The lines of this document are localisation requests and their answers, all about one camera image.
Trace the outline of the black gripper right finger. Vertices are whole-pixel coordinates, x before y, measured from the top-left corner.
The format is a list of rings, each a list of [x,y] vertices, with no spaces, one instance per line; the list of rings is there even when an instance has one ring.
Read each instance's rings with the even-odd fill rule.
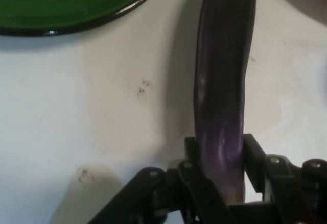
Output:
[[[282,155],[266,154],[253,135],[244,135],[245,172],[264,203],[277,210],[280,223],[326,223],[326,161],[301,167]]]

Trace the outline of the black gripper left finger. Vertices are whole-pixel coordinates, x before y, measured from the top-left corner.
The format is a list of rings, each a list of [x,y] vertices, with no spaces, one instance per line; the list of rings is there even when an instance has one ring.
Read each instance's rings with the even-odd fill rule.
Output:
[[[164,223],[180,211],[184,223],[229,223],[230,211],[199,165],[194,137],[184,141],[186,159],[166,171],[140,170],[90,223]]]

